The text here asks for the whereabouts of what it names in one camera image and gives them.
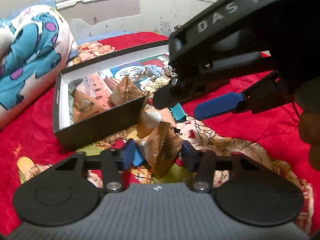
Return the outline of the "person's hand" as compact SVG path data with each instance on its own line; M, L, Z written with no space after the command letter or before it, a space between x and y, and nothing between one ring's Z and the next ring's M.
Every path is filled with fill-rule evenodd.
M301 140L310 145L308 162L319 171L319 89L301 89L296 103L302 108L298 133Z

